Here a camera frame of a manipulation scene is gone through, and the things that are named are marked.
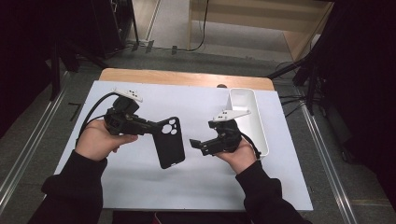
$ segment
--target black sleeve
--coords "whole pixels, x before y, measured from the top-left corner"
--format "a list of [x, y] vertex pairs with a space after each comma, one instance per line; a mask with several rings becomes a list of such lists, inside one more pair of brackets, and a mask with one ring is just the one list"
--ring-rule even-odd
[[73, 150], [61, 173], [45, 181], [41, 190], [47, 196], [29, 223], [97, 223], [106, 165], [106, 159], [92, 161]]
[[245, 208], [255, 224], [285, 223], [307, 224], [294, 207], [282, 199], [282, 188], [278, 179], [270, 178], [256, 161], [236, 176], [246, 194]]

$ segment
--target camera cutout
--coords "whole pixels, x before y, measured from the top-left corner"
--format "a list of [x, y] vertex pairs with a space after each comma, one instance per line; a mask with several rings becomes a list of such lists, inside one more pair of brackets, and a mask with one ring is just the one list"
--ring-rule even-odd
[[174, 119], [169, 120], [169, 124], [163, 125], [163, 133], [176, 134], [177, 125]]

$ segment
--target metal rail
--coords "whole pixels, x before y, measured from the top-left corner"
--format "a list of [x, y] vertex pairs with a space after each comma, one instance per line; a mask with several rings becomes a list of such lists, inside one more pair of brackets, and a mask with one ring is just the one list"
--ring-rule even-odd
[[25, 146], [23, 147], [20, 156], [15, 161], [4, 183], [0, 187], [0, 216], [6, 208], [6, 205], [12, 196], [12, 193], [14, 192], [19, 181], [21, 180], [21, 177], [27, 165], [29, 164], [29, 161], [35, 154], [35, 150], [40, 143], [40, 140], [43, 137], [44, 133], [46, 132], [48, 126], [50, 125], [50, 122], [52, 121], [52, 118], [55, 115], [55, 112], [57, 111], [60, 102], [64, 98], [64, 93], [69, 83], [69, 79], [70, 74], [68, 72], [65, 72], [64, 77], [62, 78], [62, 83], [64, 85], [61, 88], [61, 91], [59, 92], [58, 96], [48, 104], [42, 117], [35, 126]]
[[[302, 94], [297, 88], [295, 88], [295, 90], [297, 91], [297, 94]], [[323, 164], [324, 171], [327, 178], [329, 179], [334, 198], [338, 204], [338, 208], [340, 209], [341, 216], [343, 217], [343, 220], [346, 224], [357, 224], [358, 221], [347, 197], [347, 193], [344, 190], [343, 184], [341, 183], [335, 167], [332, 164], [332, 159], [330, 158], [329, 152], [320, 134], [317, 122], [315, 118], [310, 115], [305, 105], [302, 107], [302, 109], [309, 131], [312, 134], [312, 138], [314, 139], [315, 146], [318, 150], [320, 160]]]

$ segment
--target black curtain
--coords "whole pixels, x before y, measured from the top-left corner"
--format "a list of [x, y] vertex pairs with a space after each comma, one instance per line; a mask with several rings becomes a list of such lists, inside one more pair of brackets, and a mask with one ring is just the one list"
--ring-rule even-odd
[[0, 13], [0, 137], [51, 81], [41, 1], [3, 1]]
[[352, 134], [343, 146], [376, 173], [396, 210], [395, 9], [390, 0], [336, 1], [297, 76], [318, 68], [325, 99]]

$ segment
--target wooden table edge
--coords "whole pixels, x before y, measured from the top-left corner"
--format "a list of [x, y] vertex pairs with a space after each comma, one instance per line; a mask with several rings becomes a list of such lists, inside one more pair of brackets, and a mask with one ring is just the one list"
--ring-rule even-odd
[[99, 80], [201, 87], [217, 87], [219, 84], [223, 84], [227, 88], [248, 88], [259, 91], [275, 90], [272, 80], [266, 77], [241, 77], [147, 69], [107, 68], [102, 71]]

